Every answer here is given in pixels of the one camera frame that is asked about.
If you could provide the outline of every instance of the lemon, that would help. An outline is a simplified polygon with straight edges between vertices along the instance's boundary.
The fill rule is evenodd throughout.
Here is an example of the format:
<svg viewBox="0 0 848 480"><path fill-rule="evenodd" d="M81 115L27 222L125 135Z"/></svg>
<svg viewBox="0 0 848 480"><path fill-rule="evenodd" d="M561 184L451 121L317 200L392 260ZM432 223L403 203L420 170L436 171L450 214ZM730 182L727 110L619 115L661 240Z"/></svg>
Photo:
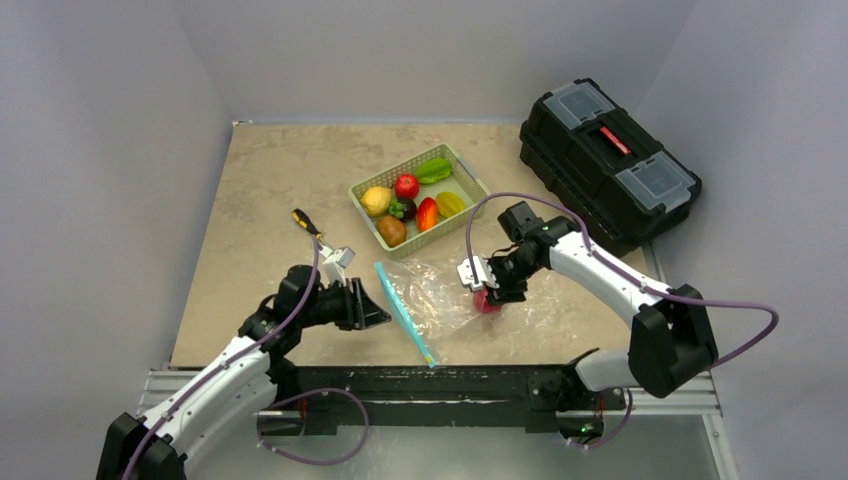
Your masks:
<svg viewBox="0 0 848 480"><path fill-rule="evenodd" d="M389 203L392 201L392 189L386 187L371 187L365 190L359 203L369 217L376 217L386 213Z"/></svg>

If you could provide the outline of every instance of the toy fruit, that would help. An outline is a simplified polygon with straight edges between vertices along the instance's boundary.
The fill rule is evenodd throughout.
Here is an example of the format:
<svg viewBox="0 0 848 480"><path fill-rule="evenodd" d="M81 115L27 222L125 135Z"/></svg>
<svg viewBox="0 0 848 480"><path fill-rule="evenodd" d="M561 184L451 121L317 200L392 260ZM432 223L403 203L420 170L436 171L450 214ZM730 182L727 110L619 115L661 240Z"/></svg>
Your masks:
<svg viewBox="0 0 848 480"><path fill-rule="evenodd" d="M489 304L489 300L486 298L486 290L474 292L471 301L474 303L474 308L480 313L492 313L501 310L500 305L493 307Z"/></svg>
<svg viewBox="0 0 848 480"><path fill-rule="evenodd" d="M439 223L439 207L436 201L430 197L421 200L418 211L415 213L415 224L418 231L424 232Z"/></svg>
<svg viewBox="0 0 848 480"><path fill-rule="evenodd" d="M415 170L415 178L423 185L436 183L450 176L451 164L444 158L434 158L421 164Z"/></svg>
<svg viewBox="0 0 848 480"><path fill-rule="evenodd" d="M439 213L445 218L465 210L465 202L453 192L442 192L436 195L436 205L439 207Z"/></svg>
<svg viewBox="0 0 848 480"><path fill-rule="evenodd" d="M371 187L365 190L359 203L365 209L365 213L369 217L376 217L386 213L389 209L389 202L392 200L392 190L386 187Z"/></svg>
<svg viewBox="0 0 848 480"><path fill-rule="evenodd" d="M415 175L411 173L404 173L395 182L395 194L398 198L415 198L419 190L421 190L421 185L418 184Z"/></svg>
<svg viewBox="0 0 848 480"><path fill-rule="evenodd" d="M400 219L401 222L408 222L415 218L415 212L418 208L411 198L400 197L397 200L392 200L389 204L389 215Z"/></svg>
<svg viewBox="0 0 848 480"><path fill-rule="evenodd" d="M386 245L396 247L406 241L406 225L390 215L386 215L377 222L377 231L386 241Z"/></svg>

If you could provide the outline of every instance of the white wall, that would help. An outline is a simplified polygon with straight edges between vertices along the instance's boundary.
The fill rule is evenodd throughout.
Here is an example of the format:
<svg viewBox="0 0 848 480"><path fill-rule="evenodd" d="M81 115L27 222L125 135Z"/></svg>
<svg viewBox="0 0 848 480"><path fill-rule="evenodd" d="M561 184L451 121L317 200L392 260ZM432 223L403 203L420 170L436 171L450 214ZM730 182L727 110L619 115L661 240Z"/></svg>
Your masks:
<svg viewBox="0 0 848 480"><path fill-rule="evenodd" d="M170 2L2 4L0 477L90 479L170 353L230 128Z"/></svg>
<svg viewBox="0 0 848 480"><path fill-rule="evenodd" d="M699 1L637 116L704 180L671 276L783 314L716 369L745 479L845 478L848 3ZM716 311L723 352L764 315Z"/></svg>
<svg viewBox="0 0 848 480"><path fill-rule="evenodd" d="M230 116L493 121L592 76L635 108L695 0L175 0Z"/></svg>

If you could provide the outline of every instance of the green basket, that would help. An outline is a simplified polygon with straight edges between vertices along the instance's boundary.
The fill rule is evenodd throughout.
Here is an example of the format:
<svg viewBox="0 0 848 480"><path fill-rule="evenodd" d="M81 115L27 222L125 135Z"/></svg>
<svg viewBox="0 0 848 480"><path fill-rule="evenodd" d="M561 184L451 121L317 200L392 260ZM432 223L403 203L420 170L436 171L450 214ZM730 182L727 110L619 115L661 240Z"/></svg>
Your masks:
<svg viewBox="0 0 848 480"><path fill-rule="evenodd" d="M439 223L425 232L419 232L414 221L407 222L406 241L396 247L389 247L386 245L383 237L381 237L377 232L376 225L380 218L382 218L382 215L376 218L369 217L368 214L365 213L365 210L363 210L362 205L359 204L359 198L362 197L362 194L371 187L387 187L394 190L397 177L404 173L415 173L415 170L422 163L434 158L447 159L453 167L451 175L450 177L434 184L421 185L421 191L418 192L418 196L415 197L415 204L420 204L421 200L426 197L432 197L435 199L436 195L441 192L453 192L457 194L463 202L465 202L465 210L450 218L440 216ZM471 167L469 167L468 164L460 158L459 154L456 153L456 150L446 144L441 144L420 155L416 155L409 160L398 163L389 169L383 170L373 177L357 183L350 188L348 193L350 194L350 199L353 201L353 205L359 211L359 214L362 216L363 220L365 220L368 228L370 228L371 232L374 234L374 238L380 242L380 246L383 247L383 250L389 254L390 259L397 260L406 257L410 253L433 242L437 238L444 236L451 230L455 230L465 225L468 221L468 216L471 215L471 209L474 208L474 205L477 202L489 194L489 189L486 188L486 185L484 185L479 178L477 178L477 175L474 174ZM477 215L479 216L481 213L483 213L482 208L477 212Z"/></svg>

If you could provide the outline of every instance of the black bracket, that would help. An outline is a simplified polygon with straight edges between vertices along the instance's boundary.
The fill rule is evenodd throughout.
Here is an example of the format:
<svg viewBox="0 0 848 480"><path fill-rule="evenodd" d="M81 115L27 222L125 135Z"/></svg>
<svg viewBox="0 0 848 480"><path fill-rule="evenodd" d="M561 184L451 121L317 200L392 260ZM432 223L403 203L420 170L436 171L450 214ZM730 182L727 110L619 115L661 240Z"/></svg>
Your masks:
<svg viewBox="0 0 848 480"><path fill-rule="evenodd" d="M239 336L259 340L276 329L307 293L311 271L309 265L290 268L273 296L273 306L260 305L239 328ZM359 278L349 279L344 285L334 282L325 287L321 285L321 275L316 272L312 292L303 309L283 331L265 343L262 350L268 352L272 359L282 358L300 344L304 328L333 323L340 330L365 330L391 318L368 297Z"/></svg>
<svg viewBox="0 0 848 480"><path fill-rule="evenodd" d="M124 413L115 419L106 431L106 441L100 464L97 467L96 480L115 480L121 478L142 437L147 434L144 417L135 419ZM136 469L138 478L156 478L161 480L185 480L183 461L185 457L168 444L167 438L153 436L144 454L139 458Z"/></svg>
<svg viewBox="0 0 848 480"><path fill-rule="evenodd" d="M539 373L527 378L527 406L530 410L557 409L562 396L562 374L560 372Z"/></svg>
<svg viewBox="0 0 848 480"><path fill-rule="evenodd" d="M550 247L560 237L578 231L579 227L565 217L543 221L527 205L519 202L498 215L498 223L518 248L509 255L493 256L489 267L498 288L487 288L486 300L497 306L526 300L527 280L542 268L551 268Z"/></svg>
<svg viewBox="0 0 848 480"><path fill-rule="evenodd" d="M669 292L702 299L689 285ZM646 392L665 398L718 360L706 307L662 300L633 316L628 366Z"/></svg>

